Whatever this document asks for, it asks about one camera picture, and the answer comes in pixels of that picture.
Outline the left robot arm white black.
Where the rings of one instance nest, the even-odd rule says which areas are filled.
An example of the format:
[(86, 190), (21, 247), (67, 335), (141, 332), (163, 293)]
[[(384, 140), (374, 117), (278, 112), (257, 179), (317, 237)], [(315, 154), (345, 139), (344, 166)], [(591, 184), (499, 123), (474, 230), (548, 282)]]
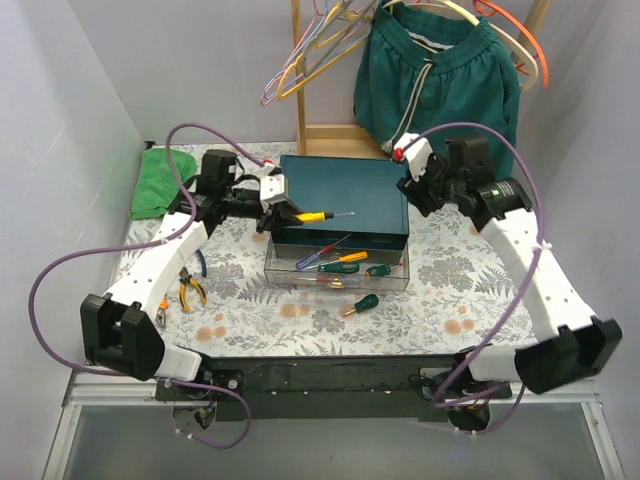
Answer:
[(164, 215), (154, 240), (106, 293), (89, 295), (80, 308), (84, 351), (93, 364), (138, 380), (178, 379), (193, 400), (205, 398), (213, 386), (211, 373), (200, 367), (202, 355), (169, 345), (156, 329), (161, 301), (187, 260), (229, 217), (252, 219), (258, 232), (300, 225), (300, 209), (288, 197), (288, 183), (271, 164), (253, 176), (255, 189), (236, 154), (209, 150), (201, 172), (186, 181), (192, 197), (178, 194)]

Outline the blue red screwdriver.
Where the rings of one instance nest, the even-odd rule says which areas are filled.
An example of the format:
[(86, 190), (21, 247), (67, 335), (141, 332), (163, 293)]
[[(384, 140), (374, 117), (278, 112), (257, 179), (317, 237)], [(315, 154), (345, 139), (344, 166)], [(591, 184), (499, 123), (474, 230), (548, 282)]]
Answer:
[(320, 250), (315, 251), (315, 252), (307, 255), (306, 257), (304, 257), (303, 259), (299, 260), (295, 264), (295, 268), (298, 271), (302, 271), (302, 270), (305, 270), (307, 268), (312, 267), (313, 265), (316, 265), (320, 260), (324, 260), (334, 250), (334, 248), (337, 245), (339, 245), (341, 242), (343, 242), (346, 239), (348, 239), (350, 236), (351, 236), (351, 233), (345, 235), (344, 237), (342, 237), (341, 239), (335, 241), (334, 243), (326, 245), (323, 248), (321, 248)]
[(295, 277), (295, 281), (305, 281), (323, 284), (328, 288), (346, 288), (355, 287), (360, 285), (360, 278), (358, 276), (313, 276), (313, 277)]

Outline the clear acrylic drawer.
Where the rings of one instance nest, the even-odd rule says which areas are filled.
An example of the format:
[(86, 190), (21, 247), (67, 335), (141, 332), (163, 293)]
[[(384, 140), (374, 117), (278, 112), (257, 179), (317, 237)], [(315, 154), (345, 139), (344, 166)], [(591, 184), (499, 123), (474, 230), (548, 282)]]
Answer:
[[(295, 264), (311, 254), (314, 248), (307, 248), (304, 246), (295, 245), (274, 245), (272, 241), (269, 241), (267, 247), (266, 258), (264, 262), (264, 275), (269, 283), (276, 285), (287, 286), (299, 286), (299, 287), (324, 287), (323, 284), (295, 281), (295, 277), (313, 277), (313, 276), (351, 276), (360, 278), (360, 285), (355, 287), (346, 288), (328, 288), (328, 289), (356, 289), (360, 291), (404, 291), (410, 280), (410, 267), (409, 267), (409, 252), (405, 247), (402, 251), (399, 250), (368, 250), (368, 258), (359, 261), (360, 271), (355, 274), (330, 274), (319, 273), (314, 271), (303, 272), (298, 271), (295, 268)], [(320, 260), (318, 263), (334, 260), (342, 255), (355, 253), (354, 249), (345, 249), (337, 247), (335, 251), (331, 252), (324, 260)], [(380, 265), (389, 264), (396, 265), (401, 264), (402, 267), (396, 270), (392, 275), (384, 278), (367, 278), (365, 271), (367, 268)]]

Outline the yellow black screwdriver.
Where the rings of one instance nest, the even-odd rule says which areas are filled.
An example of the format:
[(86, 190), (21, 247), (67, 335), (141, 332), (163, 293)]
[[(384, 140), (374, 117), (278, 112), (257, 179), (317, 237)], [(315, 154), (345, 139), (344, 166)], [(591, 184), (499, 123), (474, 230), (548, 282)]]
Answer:
[(305, 212), (300, 213), (295, 216), (295, 218), (304, 224), (308, 223), (319, 223), (325, 222), (328, 220), (336, 219), (339, 217), (353, 216), (354, 212), (342, 212), (342, 213), (333, 213), (333, 212)]

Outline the stubby green screwdriver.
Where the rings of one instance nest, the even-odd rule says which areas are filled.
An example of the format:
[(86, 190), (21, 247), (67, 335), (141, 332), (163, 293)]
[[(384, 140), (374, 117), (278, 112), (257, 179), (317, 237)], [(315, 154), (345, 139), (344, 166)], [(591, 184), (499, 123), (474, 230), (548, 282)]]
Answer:
[(368, 294), (345, 311), (342, 316), (347, 317), (360, 314), (376, 308), (379, 305), (379, 297), (376, 294)]

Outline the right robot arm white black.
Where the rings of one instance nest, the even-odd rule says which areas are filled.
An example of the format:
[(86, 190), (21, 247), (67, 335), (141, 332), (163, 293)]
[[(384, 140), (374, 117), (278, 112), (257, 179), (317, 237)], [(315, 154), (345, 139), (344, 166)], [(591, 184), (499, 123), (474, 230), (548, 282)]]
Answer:
[(498, 382), (541, 394), (599, 374), (622, 339), (619, 324), (600, 319), (573, 287), (519, 182), (495, 178), (488, 140), (473, 135), (446, 144), (441, 157), (427, 139), (403, 134), (393, 147), (394, 161), (407, 167), (397, 187), (423, 216), (454, 204), (472, 221), (516, 284), (536, 341), (524, 347), (483, 341), (457, 355), (444, 385), (469, 398)]

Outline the orange handled screwdriver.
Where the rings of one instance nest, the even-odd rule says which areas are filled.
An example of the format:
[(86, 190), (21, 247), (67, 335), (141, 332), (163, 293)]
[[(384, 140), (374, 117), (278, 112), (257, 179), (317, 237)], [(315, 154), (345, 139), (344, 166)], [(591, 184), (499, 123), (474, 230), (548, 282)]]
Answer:
[(358, 263), (361, 260), (365, 260), (368, 258), (368, 253), (366, 251), (360, 251), (356, 253), (351, 253), (347, 255), (342, 255), (334, 260), (327, 260), (320, 263), (312, 264), (308, 266), (310, 268), (319, 268), (324, 265), (333, 265), (333, 264), (343, 264), (343, 263)]

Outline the small green screwdriver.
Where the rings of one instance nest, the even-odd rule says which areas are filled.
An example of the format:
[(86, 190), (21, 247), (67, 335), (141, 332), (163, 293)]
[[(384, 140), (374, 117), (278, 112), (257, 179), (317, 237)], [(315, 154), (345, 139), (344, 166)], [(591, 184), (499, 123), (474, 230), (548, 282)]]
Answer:
[(389, 264), (380, 264), (374, 265), (366, 269), (365, 276), (367, 278), (384, 278), (392, 275), (396, 270), (401, 268), (401, 264), (389, 265)]

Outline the blue handled cutters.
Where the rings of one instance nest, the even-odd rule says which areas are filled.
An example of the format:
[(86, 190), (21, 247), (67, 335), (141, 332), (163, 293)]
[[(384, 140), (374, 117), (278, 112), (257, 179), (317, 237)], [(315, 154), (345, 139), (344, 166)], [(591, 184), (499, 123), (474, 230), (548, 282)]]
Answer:
[(197, 258), (199, 260), (199, 263), (200, 263), (201, 275), (202, 275), (203, 278), (206, 278), (207, 277), (207, 272), (208, 272), (206, 258), (205, 258), (203, 252), (200, 249), (197, 249), (195, 254), (196, 254), (196, 256), (197, 256)]

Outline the long green screwdriver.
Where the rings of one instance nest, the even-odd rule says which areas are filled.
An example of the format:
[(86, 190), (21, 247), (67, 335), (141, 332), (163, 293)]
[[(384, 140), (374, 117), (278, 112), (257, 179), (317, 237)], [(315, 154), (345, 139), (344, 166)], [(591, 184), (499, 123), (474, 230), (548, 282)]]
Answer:
[(314, 271), (330, 274), (355, 274), (360, 271), (359, 262), (334, 262), (305, 267), (303, 272)]

